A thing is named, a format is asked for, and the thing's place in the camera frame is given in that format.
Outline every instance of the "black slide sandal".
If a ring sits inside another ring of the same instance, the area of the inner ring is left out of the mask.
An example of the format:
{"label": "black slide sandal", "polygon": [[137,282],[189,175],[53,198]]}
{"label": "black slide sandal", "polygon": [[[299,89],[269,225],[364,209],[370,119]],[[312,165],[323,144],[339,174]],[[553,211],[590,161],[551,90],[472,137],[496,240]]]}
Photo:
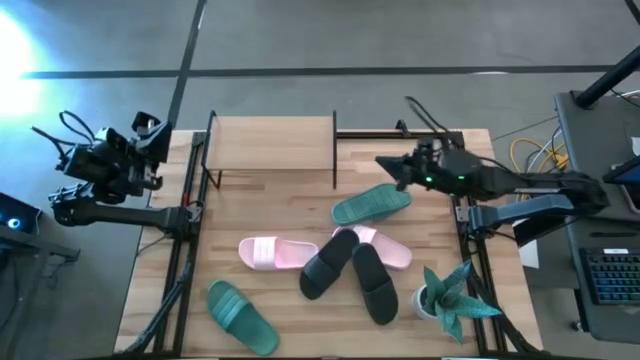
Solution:
{"label": "black slide sandal", "polygon": [[353,249],[352,261],[369,315],[378,325],[390,323],[398,313],[398,294],[376,249],[360,244]]}
{"label": "black slide sandal", "polygon": [[360,239],[351,229],[335,234],[302,268],[300,290],[310,300],[319,298],[340,277],[342,268],[351,258],[353,248]]}

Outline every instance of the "artificial plant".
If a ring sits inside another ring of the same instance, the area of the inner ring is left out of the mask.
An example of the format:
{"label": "artificial plant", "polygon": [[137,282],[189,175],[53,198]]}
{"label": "artificial plant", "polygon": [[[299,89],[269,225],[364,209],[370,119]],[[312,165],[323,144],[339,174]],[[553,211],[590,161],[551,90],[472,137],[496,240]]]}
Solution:
{"label": "artificial plant", "polygon": [[427,299],[422,308],[430,315],[435,315],[442,330],[456,339],[458,344],[462,344],[462,326],[458,316],[484,318],[501,314],[500,310],[481,300],[462,294],[470,270],[471,263],[467,261],[440,281],[433,270],[426,266],[424,268]]}

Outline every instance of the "slide sandal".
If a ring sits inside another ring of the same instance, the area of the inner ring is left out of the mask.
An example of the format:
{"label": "slide sandal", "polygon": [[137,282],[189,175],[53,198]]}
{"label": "slide sandal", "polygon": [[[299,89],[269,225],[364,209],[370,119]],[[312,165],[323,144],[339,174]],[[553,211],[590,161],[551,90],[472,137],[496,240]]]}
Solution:
{"label": "slide sandal", "polygon": [[270,355],[280,345],[276,330],[240,290],[224,280],[209,286],[207,309],[224,331],[258,355]]}
{"label": "slide sandal", "polygon": [[331,209],[331,216],[338,225],[351,225],[389,216],[409,204],[409,193],[396,191],[396,184],[381,184],[339,202]]}
{"label": "slide sandal", "polygon": [[352,262],[369,315],[378,325],[390,323],[398,313],[398,294],[376,249],[366,243],[356,246]]}
{"label": "slide sandal", "polygon": [[320,249],[300,273],[300,291],[310,300],[319,298],[340,277],[342,268],[358,245],[358,235],[351,229],[338,231]]}
{"label": "slide sandal", "polygon": [[399,242],[381,234],[378,230],[363,225],[349,226],[358,234],[360,243],[373,245],[382,263],[394,270],[405,270],[411,265],[411,250]]}
{"label": "slide sandal", "polygon": [[315,244],[276,236],[247,238],[238,245],[242,261],[254,270],[263,271],[300,269],[317,253]]}

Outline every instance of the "pink slide sandal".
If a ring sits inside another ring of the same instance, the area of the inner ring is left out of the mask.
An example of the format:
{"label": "pink slide sandal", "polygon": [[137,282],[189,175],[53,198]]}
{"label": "pink slide sandal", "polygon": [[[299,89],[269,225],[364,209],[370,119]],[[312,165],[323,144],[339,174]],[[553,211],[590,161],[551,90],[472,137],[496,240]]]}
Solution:
{"label": "pink slide sandal", "polygon": [[382,235],[378,230],[363,225],[347,226],[347,228],[353,229],[358,234],[360,243],[373,245],[378,256],[380,256],[380,260],[386,267],[394,270],[404,270],[411,264],[411,258],[413,257],[411,250],[399,242]]}
{"label": "pink slide sandal", "polygon": [[301,269],[318,253],[315,244],[276,236],[247,238],[238,245],[242,261],[254,270]]}

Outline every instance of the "white paper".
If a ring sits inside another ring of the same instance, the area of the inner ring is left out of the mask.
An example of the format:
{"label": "white paper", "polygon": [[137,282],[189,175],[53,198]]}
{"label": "white paper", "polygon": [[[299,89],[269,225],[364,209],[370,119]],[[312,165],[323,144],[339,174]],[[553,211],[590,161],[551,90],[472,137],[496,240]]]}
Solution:
{"label": "white paper", "polygon": [[[525,220],[514,221],[512,226],[516,227]],[[522,266],[534,269],[540,268],[540,260],[538,259],[538,240],[532,240],[520,248],[520,262],[522,263]]]}

